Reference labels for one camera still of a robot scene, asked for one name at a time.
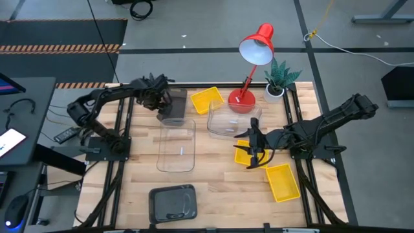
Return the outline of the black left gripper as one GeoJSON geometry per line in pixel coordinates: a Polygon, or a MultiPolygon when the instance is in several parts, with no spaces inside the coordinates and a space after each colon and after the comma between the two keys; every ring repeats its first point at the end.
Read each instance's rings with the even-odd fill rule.
{"type": "Polygon", "coordinates": [[[172,97],[166,90],[169,88],[169,82],[175,82],[164,74],[160,74],[156,78],[152,73],[149,77],[140,78],[140,82],[146,85],[145,91],[138,96],[139,104],[158,104],[158,113],[167,113],[168,106],[172,104],[172,97]]]}

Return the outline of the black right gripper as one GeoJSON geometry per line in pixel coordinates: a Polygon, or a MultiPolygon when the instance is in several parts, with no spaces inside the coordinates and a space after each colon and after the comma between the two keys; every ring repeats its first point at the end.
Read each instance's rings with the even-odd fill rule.
{"type": "Polygon", "coordinates": [[[250,159],[250,165],[248,169],[254,169],[262,167],[270,163],[274,158],[275,153],[275,130],[263,134],[259,129],[259,120],[257,118],[250,119],[251,128],[247,129],[244,133],[238,134],[235,138],[245,138],[249,137],[249,146],[240,146],[234,145],[235,148],[246,151],[247,154],[252,154],[250,159]],[[267,161],[262,162],[263,158],[260,159],[257,157],[258,153],[264,153],[266,149],[271,149],[272,154],[267,161]]]}

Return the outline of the yellow plastic basket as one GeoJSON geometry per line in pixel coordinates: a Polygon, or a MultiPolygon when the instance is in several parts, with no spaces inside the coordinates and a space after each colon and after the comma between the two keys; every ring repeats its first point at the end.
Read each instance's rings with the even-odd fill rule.
{"type": "Polygon", "coordinates": [[[200,115],[203,115],[209,111],[211,101],[218,101],[220,103],[224,102],[217,87],[211,87],[195,93],[190,96],[190,99],[196,112],[200,115]]]}
{"type": "MultiPolygon", "coordinates": [[[[238,146],[246,146],[249,147],[249,141],[247,140],[238,140],[237,141],[237,145],[238,146]]],[[[266,162],[270,156],[270,150],[265,150],[264,153],[258,153],[257,154],[257,158],[261,159],[263,158],[263,160],[261,162],[259,162],[260,164],[263,162],[266,162]]],[[[236,148],[235,149],[235,157],[234,157],[234,161],[238,164],[243,164],[246,166],[250,165],[250,161],[251,161],[252,156],[247,154],[247,152],[245,150],[242,150],[240,148],[236,148]]]]}
{"type": "Polygon", "coordinates": [[[300,197],[300,191],[289,164],[267,168],[266,175],[276,202],[281,203],[300,197]]]}

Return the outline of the red desk lamp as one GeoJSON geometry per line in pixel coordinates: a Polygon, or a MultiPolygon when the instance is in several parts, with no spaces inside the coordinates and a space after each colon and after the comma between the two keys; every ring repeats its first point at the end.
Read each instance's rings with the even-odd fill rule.
{"type": "Polygon", "coordinates": [[[242,88],[233,90],[228,97],[228,103],[236,113],[247,113],[255,107],[256,98],[248,88],[257,67],[267,65],[274,58],[273,34],[274,27],[270,23],[263,23],[256,33],[247,36],[239,44],[240,55],[251,63],[253,68],[243,82],[242,88]]]}

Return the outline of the artificial plant in white pot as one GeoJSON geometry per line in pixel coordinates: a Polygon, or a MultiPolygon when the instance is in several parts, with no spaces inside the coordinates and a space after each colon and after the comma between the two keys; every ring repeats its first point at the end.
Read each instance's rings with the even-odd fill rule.
{"type": "Polygon", "coordinates": [[[270,64],[270,72],[265,71],[265,80],[268,82],[264,98],[268,103],[275,103],[277,99],[283,96],[285,88],[294,83],[302,71],[290,71],[290,67],[286,66],[286,61],[278,63],[272,58],[270,64]]]}

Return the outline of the black power adapter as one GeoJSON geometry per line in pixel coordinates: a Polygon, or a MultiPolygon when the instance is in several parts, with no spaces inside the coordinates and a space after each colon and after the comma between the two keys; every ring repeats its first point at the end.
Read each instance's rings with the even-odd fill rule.
{"type": "Polygon", "coordinates": [[[58,144],[63,144],[64,142],[67,142],[68,140],[74,138],[79,133],[79,131],[80,128],[71,127],[56,135],[53,139],[58,144]]]}

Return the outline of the dark gray side desk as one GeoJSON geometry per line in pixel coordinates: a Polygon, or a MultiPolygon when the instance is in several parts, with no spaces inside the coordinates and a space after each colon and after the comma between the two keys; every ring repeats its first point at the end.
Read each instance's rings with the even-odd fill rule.
{"type": "Polygon", "coordinates": [[[22,85],[25,93],[0,96],[0,135],[6,131],[7,113],[10,108],[9,127],[16,129],[27,138],[0,158],[0,166],[26,165],[33,160],[41,128],[54,93],[54,77],[12,78],[22,85]]]}

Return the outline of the black mat with hazard stripes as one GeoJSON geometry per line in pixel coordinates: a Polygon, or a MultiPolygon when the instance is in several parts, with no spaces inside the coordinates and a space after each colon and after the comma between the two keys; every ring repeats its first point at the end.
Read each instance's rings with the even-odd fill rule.
{"type": "Polygon", "coordinates": [[[126,27],[124,18],[0,21],[0,72],[54,77],[58,89],[103,87],[116,80],[126,27]]]}

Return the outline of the computer monitor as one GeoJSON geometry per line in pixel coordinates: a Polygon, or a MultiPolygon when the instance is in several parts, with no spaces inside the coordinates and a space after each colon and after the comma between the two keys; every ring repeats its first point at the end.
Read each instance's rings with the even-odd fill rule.
{"type": "Polygon", "coordinates": [[[22,85],[0,72],[0,96],[25,92],[26,89],[22,85]]]}

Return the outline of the lit smartphone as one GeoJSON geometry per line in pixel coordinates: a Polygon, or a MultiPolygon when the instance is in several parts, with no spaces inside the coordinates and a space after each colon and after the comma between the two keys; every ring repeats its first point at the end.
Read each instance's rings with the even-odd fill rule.
{"type": "Polygon", "coordinates": [[[6,130],[0,135],[0,158],[22,143],[26,138],[26,135],[16,129],[11,128],[6,130]]]}

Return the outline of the black box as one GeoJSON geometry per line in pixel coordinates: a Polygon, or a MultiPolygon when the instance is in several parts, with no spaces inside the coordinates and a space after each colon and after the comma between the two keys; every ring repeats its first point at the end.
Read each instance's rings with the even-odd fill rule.
{"type": "Polygon", "coordinates": [[[395,67],[381,82],[388,108],[414,108],[414,67],[395,67]]]}

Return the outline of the black computer mouse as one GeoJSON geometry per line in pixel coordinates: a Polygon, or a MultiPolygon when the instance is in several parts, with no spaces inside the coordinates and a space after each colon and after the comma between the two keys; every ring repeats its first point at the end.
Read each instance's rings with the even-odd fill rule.
{"type": "Polygon", "coordinates": [[[23,222],[27,206],[27,195],[19,195],[15,197],[6,208],[4,216],[5,227],[8,229],[18,228],[23,222]]]}

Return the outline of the gray metal table leg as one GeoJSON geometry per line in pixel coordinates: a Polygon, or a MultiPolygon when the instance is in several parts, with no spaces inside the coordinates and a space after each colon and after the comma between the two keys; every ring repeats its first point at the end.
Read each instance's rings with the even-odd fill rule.
{"type": "Polygon", "coordinates": [[[351,18],[355,24],[407,24],[414,22],[414,14],[397,14],[408,0],[394,0],[381,14],[356,15],[351,18]]]}

